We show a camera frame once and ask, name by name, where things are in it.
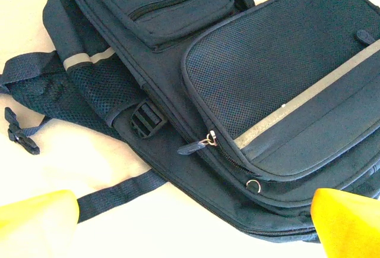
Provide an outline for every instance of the metal zipper pull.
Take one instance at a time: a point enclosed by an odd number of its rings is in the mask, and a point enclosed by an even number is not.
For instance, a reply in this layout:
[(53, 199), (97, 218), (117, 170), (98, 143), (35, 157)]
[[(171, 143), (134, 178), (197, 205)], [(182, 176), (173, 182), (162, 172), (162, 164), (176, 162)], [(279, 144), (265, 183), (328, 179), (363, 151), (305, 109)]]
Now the metal zipper pull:
[(190, 155), (196, 151), (199, 151), (199, 150), (205, 148), (208, 145), (217, 146), (216, 135), (215, 135), (215, 132), (213, 130), (211, 130), (210, 133), (207, 134), (206, 139), (184, 145), (181, 148), (179, 148), (177, 150), (177, 152), (180, 155)]

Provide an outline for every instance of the backpack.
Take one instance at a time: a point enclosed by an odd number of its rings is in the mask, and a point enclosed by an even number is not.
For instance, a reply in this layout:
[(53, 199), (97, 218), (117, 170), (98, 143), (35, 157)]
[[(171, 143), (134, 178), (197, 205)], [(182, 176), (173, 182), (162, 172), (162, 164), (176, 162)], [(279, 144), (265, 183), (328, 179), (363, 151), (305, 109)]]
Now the backpack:
[(153, 169), (78, 199), (80, 222), (166, 181), (238, 230), (318, 237), (317, 188), (377, 198), (380, 8), (368, 0), (48, 0), (52, 53), (10, 59), (0, 89), (128, 143)]

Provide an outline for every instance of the black mesh side pocket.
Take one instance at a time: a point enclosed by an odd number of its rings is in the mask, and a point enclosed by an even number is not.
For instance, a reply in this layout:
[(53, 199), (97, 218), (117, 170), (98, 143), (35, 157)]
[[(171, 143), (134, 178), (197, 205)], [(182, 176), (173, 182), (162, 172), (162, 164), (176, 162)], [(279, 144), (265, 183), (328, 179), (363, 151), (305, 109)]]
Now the black mesh side pocket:
[(77, 64), (68, 70), (68, 74), (82, 96), (109, 126), (121, 111), (145, 98), (132, 74), (116, 55), (95, 64)]

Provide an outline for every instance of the metal grommet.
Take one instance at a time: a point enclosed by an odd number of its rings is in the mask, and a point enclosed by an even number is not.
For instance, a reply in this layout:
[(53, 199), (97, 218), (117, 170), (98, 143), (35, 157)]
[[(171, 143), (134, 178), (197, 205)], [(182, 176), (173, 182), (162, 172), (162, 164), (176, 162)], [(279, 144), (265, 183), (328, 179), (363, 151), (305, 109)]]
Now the metal grommet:
[(250, 184), (250, 183), (252, 183), (252, 182), (255, 182), (256, 184), (257, 184), (257, 186), (258, 186), (258, 191), (257, 191), (257, 193), (259, 194), (260, 192), (261, 192), (261, 184), (259, 183), (259, 181), (258, 180), (249, 180), (246, 184), (245, 184), (245, 187), (246, 188), (248, 188), (248, 185)]

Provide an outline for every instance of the mesh panel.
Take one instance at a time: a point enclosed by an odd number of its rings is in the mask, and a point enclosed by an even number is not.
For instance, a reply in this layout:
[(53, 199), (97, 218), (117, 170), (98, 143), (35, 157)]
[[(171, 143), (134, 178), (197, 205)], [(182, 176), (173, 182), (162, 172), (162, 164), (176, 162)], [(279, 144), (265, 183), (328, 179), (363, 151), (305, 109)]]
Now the mesh panel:
[(203, 37), (186, 59), (190, 81), (233, 139), (380, 38), (363, 0), (278, 0)]
[(47, 115), (79, 124), (121, 139), (117, 132), (91, 109), (69, 81), (65, 71), (7, 84), (13, 98), (22, 105)]
[(112, 108), (129, 107), (144, 99), (135, 79), (116, 55), (96, 64), (73, 68), (69, 76), (103, 119)]

